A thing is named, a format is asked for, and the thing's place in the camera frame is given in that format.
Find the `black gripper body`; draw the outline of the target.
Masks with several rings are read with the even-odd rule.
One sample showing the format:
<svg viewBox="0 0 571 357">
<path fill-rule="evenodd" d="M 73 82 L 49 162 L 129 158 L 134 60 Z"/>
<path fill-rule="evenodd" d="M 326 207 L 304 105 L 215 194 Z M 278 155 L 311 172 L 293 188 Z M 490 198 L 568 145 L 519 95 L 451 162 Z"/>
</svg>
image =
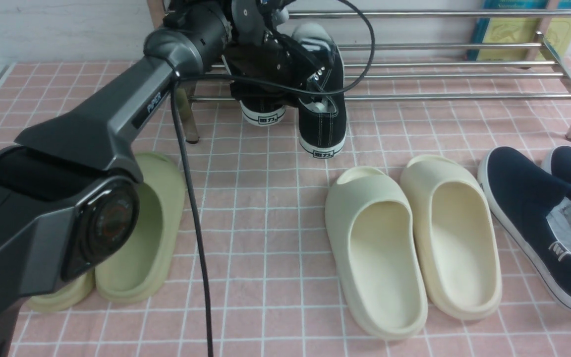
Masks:
<svg viewBox="0 0 571 357">
<path fill-rule="evenodd" d="M 289 0 L 224 0 L 233 41 L 225 61 L 241 74 L 298 91 L 322 91 L 326 75 L 326 32 L 304 23 L 290 35 L 277 30 L 288 19 Z"/>
</svg>

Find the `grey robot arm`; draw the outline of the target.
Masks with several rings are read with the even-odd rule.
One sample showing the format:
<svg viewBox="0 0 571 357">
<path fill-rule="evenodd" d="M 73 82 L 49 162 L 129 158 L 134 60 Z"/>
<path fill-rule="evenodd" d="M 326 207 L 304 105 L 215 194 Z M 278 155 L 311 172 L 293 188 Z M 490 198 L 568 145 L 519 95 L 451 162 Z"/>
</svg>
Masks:
<svg viewBox="0 0 571 357">
<path fill-rule="evenodd" d="M 97 288 L 135 303 L 167 279 L 189 177 L 131 145 L 177 87 L 229 46 L 277 88 L 300 88 L 268 38 L 287 0 L 195 0 L 163 18 L 143 58 L 71 111 L 24 129 L 0 150 L 0 357 L 22 305 L 66 309 Z"/>
</svg>

